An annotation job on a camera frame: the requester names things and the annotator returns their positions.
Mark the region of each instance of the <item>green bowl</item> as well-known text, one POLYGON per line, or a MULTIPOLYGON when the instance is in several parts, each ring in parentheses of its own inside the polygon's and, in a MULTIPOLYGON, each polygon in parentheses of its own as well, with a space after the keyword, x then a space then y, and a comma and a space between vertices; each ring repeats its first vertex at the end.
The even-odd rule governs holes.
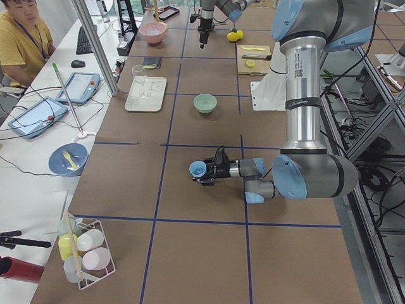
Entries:
POLYGON ((200 94, 194 98, 194 106, 203 114, 211 113, 216 107, 216 98, 210 94, 200 94))

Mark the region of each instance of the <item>wine glass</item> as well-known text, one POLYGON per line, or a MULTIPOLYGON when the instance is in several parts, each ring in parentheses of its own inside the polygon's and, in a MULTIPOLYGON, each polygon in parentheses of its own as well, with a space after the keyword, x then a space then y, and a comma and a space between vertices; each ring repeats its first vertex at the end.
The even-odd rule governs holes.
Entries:
POLYGON ((142 65, 134 65, 132 67, 132 76, 134 76, 135 82, 142 86, 142 90, 139 93, 140 98, 148 98, 149 92, 145 91, 145 82, 147 75, 142 65))

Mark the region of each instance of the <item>qr code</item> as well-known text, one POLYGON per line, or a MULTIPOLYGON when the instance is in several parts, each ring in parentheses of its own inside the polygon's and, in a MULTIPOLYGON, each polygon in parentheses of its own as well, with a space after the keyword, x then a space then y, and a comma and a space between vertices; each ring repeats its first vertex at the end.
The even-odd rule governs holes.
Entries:
POLYGON ((301 70, 296 70, 296 78, 302 77, 302 75, 303 75, 302 69, 301 70))

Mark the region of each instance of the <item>lanyard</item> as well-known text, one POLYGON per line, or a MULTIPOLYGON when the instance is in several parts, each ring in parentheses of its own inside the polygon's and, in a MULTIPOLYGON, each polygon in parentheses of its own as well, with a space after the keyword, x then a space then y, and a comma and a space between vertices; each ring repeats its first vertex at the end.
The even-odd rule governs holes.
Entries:
POLYGON ((40 51, 40 54, 42 55, 43 59, 46 60, 46 53, 44 52, 44 46, 42 45, 42 36, 41 36, 41 33, 39 32, 38 27, 35 26, 36 29, 37 29, 37 31, 38 31, 38 34, 39 34, 40 49, 39 49, 39 46, 38 46, 38 44, 36 43, 35 39, 34 39, 34 38, 31 36, 31 34, 25 29, 25 27, 24 27, 20 22, 18 22, 17 20, 14 20, 14 21, 21 27, 21 29, 24 31, 25 35, 27 35, 28 38, 31 39, 31 41, 32 41, 32 42, 35 44, 35 46, 37 47, 38 51, 40 51))

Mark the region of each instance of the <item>yellow shirt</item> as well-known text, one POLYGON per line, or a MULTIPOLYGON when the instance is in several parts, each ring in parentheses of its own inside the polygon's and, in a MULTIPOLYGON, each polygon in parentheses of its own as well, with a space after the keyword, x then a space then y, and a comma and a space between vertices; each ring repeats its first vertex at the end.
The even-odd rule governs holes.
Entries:
MULTIPOLYGON (((41 55, 42 49, 48 57, 49 45, 53 39, 48 26, 39 18, 35 29, 27 30, 34 38, 38 47, 31 41, 30 37, 14 21, 8 11, 0 13, 0 64, 21 65, 32 78, 35 78, 45 64, 41 55)), ((12 86, 20 84, 12 80, 12 86)))

